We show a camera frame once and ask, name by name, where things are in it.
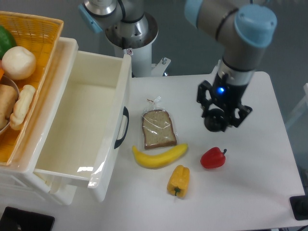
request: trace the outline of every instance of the white table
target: white table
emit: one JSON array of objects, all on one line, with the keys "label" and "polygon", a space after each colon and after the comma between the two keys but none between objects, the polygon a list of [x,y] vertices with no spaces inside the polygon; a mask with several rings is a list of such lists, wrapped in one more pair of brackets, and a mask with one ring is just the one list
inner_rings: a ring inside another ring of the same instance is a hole
[{"label": "white table", "polygon": [[[98,204],[78,189],[70,206],[0,197],[6,206],[54,216],[53,231],[239,231],[307,225],[294,219],[289,197],[304,190],[270,77],[255,73],[243,97],[253,112],[239,128],[206,130],[196,102],[197,86],[213,75],[134,78],[130,86],[128,136],[121,145],[105,200]],[[140,144],[141,112],[146,99],[162,97],[159,106],[174,120],[179,142],[189,150],[173,164],[156,170],[136,164],[132,145]],[[206,170],[200,157],[212,147],[227,148],[226,163]],[[177,165],[189,167],[184,199],[167,193]]]}]

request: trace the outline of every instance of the yellow banana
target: yellow banana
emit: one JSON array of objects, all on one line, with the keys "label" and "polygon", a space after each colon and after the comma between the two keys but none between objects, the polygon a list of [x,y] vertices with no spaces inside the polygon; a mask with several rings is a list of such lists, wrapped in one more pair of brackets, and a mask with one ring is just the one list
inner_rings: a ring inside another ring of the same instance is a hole
[{"label": "yellow banana", "polygon": [[164,167],[178,159],[186,152],[187,148],[188,145],[186,143],[183,143],[171,148],[164,153],[157,155],[148,155],[143,152],[140,152],[136,146],[132,147],[132,151],[139,165],[146,168],[159,168]]}]

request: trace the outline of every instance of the white onion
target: white onion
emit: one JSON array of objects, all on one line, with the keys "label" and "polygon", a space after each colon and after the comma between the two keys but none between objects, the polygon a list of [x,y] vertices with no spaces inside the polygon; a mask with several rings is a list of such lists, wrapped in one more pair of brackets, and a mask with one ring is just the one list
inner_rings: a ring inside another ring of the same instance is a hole
[{"label": "white onion", "polygon": [[2,58],[2,68],[5,75],[12,80],[25,79],[35,71],[36,58],[24,47],[12,47]]}]

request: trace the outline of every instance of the light blue joint cap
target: light blue joint cap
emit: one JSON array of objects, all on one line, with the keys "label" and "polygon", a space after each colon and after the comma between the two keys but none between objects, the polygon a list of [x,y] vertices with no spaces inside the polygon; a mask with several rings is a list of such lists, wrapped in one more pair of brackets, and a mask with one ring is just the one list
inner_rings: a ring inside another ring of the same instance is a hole
[{"label": "light blue joint cap", "polygon": [[92,16],[87,12],[82,4],[78,5],[78,11],[81,18],[91,31],[93,31],[95,34],[103,31],[103,29],[97,24],[97,22],[92,18]]},{"label": "light blue joint cap", "polygon": [[199,11],[203,0],[186,0],[184,14],[188,22],[197,28]]},{"label": "light blue joint cap", "polygon": [[276,15],[265,6],[249,4],[242,7],[234,20],[238,35],[248,44],[267,47],[277,26]]}]

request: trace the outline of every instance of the yellow basket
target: yellow basket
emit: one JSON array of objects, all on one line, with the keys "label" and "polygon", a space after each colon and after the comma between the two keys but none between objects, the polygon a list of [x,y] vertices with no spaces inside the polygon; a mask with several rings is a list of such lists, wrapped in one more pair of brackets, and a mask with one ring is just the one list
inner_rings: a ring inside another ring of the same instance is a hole
[{"label": "yellow basket", "polygon": [[29,78],[17,80],[19,90],[30,84],[36,88],[24,125],[20,131],[9,128],[0,137],[0,165],[9,165],[21,145],[26,127],[48,72],[57,41],[63,29],[63,21],[36,15],[0,11],[0,25],[14,36],[18,46],[31,51],[37,60],[35,72]]}]

